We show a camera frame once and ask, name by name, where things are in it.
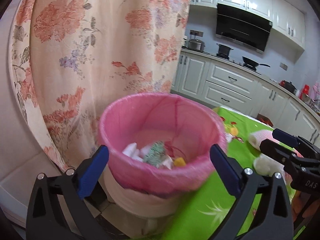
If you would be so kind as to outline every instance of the pink trash bag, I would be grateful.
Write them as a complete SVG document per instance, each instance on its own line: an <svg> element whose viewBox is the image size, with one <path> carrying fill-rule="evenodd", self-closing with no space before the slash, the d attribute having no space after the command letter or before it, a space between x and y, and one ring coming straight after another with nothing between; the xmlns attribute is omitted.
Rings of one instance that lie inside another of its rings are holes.
<svg viewBox="0 0 320 240"><path fill-rule="evenodd" d="M108 166L123 187L170 197L198 189L214 171L210 147L218 143L226 152L225 131L211 109L178 95L144 93L121 98L109 105L100 118L101 143L109 148ZM156 141L172 146L184 167L157 169L124 155L133 142L141 149Z"/></svg>

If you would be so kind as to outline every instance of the floral curtain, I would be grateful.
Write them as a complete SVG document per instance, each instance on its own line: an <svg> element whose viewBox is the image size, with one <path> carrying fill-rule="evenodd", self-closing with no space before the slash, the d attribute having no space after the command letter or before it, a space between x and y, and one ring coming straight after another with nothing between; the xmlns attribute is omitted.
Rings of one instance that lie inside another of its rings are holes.
<svg viewBox="0 0 320 240"><path fill-rule="evenodd" d="M95 152L111 102L170 91L188 1L22 0L11 77L30 130L61 170Z"/></svg>

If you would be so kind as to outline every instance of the metal bolt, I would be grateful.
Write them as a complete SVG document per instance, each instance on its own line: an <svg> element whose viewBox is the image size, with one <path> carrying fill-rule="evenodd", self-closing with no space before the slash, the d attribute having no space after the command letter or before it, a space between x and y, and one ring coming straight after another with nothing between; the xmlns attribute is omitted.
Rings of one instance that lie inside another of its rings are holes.
<svg viewBox="0 0 320 240"><path fill-rule="evenodd" d="M38 174L37 178L38 179L43 179L44 178L44 174L43 173Z"/></svg>
<svg viewBox="0 0 320 240"><path fill-rule="evenodd" d="M244 173L247 175L251 175L253 173L253 170L251 170L250 168L245 168Z"/></svg>
<svg viewBox="0 0 320 240"><path fill-rule="evenodd" d="M75 174L75 170L74 169L69 169L69 170L66 171L66 174L68 176L71 176L71 175Z"/></svg>
<svg viewBox="0 0 320 240"><path fill-rule="evenodd" d="M276 177L277 179L281 179L281 178L282 178L281 173L276 172L276 173L275 173L275 177Z"/></svg>

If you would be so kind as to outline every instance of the wall outlet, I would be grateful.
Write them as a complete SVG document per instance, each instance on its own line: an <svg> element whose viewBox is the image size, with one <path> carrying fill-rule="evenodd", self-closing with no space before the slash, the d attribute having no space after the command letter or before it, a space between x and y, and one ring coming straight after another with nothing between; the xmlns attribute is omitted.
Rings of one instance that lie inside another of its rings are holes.
<svg viewBox="0 0 320 240"><path fill-rule="evenodd" d="M190 30L190 35L195 35L195 36L203 37L203 32Z"/></svg>
<svg viewBox="0 0 320 240"><path fill-rule="evenodd" d="M287 70L288 66L286 64L280 63L280 68L283 68L284 70Z"/></svg>

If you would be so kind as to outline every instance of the black range hood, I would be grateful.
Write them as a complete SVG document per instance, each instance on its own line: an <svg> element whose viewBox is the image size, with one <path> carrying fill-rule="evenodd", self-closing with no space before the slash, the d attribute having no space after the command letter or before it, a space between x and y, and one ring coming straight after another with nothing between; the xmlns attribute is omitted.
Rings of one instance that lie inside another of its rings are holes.
<svg viewBox="0 0 320 240"><path fill-rule="evenodd" d="M263 53L272 22L245 10L218 3L216 36Z"/></svg>

